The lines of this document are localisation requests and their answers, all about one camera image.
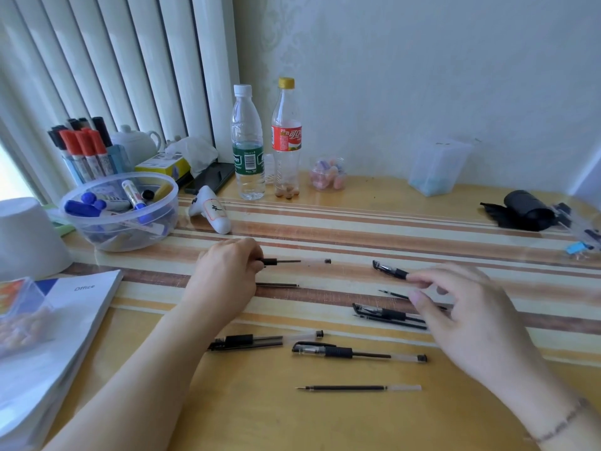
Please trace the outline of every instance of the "plastic bottle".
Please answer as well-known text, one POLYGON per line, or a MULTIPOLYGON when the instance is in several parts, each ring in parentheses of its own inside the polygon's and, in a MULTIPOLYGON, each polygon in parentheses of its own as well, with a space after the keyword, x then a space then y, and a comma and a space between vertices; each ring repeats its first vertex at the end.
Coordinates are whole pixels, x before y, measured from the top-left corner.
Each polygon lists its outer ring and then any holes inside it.
POLYGON ((271 145, 274 148, 276 196, 287 199, 299 193, 301 157, 301 112, 295 95, 295 80, 280 77, 280 97, 271 119, 271 145))
POLYGON ((252 103, 250 85, 234 85, 236 103, 231 115, 231 143, 238 192, 243 199, 257 200, 265 194, 263 129, 252 103))

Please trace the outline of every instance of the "table surface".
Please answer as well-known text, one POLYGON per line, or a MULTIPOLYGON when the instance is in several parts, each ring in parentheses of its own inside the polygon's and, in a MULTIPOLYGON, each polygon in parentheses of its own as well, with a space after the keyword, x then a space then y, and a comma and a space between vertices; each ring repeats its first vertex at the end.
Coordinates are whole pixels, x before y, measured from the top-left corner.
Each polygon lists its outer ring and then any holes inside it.
MULTIPOLYGON (((256 237, 266 256, 332 258, 324 269, 275 266, 259 281, 301 288, 258 288, 222 335, 274 335, 323 329, 324 341, 373 352, 426 353, 427 364, 325 360, 290 348, 203 357, 170 450, 528 450, 524 429, 485 388, 458 370, 425 331, 365 322, 351 303, 411 311, 379 288, 406 293, 402 281, 375 271, 372 259, 414 270, 446 260, 482 268, 508 291, 545 357, 601 406, 601 263, 563 255, 571 238, 502 230, 479 210, 510 190, 458 185, 425 198, 399 179, 350 177, 345 191, 301 188, 291 201, 270 187, 260 201, 242 201, 236 184, 220 193, 232 235, 189 218, 193 196, 180 197, 174 233, 134 252, 94 252, 79 235, 65 237, 76 263, 65 274, 115 268, 124 280, 60 410, 50 436, 69 421, 132 355, 162 314, 180 300, 200 252, 228 237, 256 237), (421 384, 421 392, 305 393, 307 384, 421 384)), ((593 209, 557 194, 589 218, 593 209)), ((449 299, 433 292, 439 303, 449 299)))

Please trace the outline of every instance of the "bracelet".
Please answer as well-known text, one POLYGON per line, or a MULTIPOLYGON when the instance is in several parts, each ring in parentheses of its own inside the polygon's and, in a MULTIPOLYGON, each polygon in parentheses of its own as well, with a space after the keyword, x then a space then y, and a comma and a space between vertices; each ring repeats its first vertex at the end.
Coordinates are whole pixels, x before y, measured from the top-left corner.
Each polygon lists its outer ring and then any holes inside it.
POLYGON ((542 435, 541 437, 538 437, 538 438, 533 437, 532 439, 534 440, 535 443, 541 444, 547 440, 552 439, 553 437, 556 437, 557 435, 559 435, 561 433, 561 431, 566 429, 567 426, 569 426, 572 421, 574 421, 574 419, 578 416, 578 414, 582 410, 587 408, 589 405, 590 405, 590 402, 588 400, 586 400, 584 397, 581 397, 580 399, 578 399, 578 403, 576 404, 575 408, 568 414, 568 416, 566 416, 566 419, 564 419, 561 423, 559 423, 555 426, 555 429, 553 429, 551 432, 545 433, 545 435, 542 435))

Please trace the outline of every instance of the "white teapot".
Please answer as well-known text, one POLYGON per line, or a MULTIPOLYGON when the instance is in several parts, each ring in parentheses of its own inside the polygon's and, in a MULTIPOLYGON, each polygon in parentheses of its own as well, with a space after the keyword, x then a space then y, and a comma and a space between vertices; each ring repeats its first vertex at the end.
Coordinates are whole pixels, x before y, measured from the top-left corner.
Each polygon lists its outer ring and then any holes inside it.
POLYGON ((162 139, 156 131, 144 133, 132 130, 130 125, 121 125, 120 130, 110 135, 112 143, 118 143, 125 148, 132 168, 154 157, 161 149, 162 139))

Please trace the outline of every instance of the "green label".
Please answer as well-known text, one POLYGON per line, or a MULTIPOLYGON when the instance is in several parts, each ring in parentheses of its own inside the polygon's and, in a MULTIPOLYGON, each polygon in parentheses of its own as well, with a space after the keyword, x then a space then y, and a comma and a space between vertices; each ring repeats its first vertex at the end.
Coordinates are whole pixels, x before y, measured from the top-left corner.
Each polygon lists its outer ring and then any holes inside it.
POLYGON ((234 148, 234 166, 236 172, 241 175, 254 175, 263 172, 263 146, 255 148, 240 148, 236 144, 234 148))

